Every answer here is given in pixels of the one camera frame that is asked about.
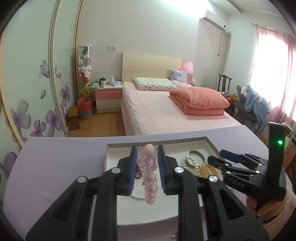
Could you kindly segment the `right hand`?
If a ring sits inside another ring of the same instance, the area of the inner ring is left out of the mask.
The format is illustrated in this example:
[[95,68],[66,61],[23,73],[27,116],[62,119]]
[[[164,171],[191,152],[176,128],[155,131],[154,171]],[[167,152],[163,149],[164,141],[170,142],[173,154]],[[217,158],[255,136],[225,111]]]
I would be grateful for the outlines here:
[[252,197],[247,197],[246,207],[251,214],[257,217],[265,216],[264,222],[269,223],[279,218],[289,218],[295,209],[295,194],[292,187],[287,187],[283,201],[271,200],[256,211],[258,201]]

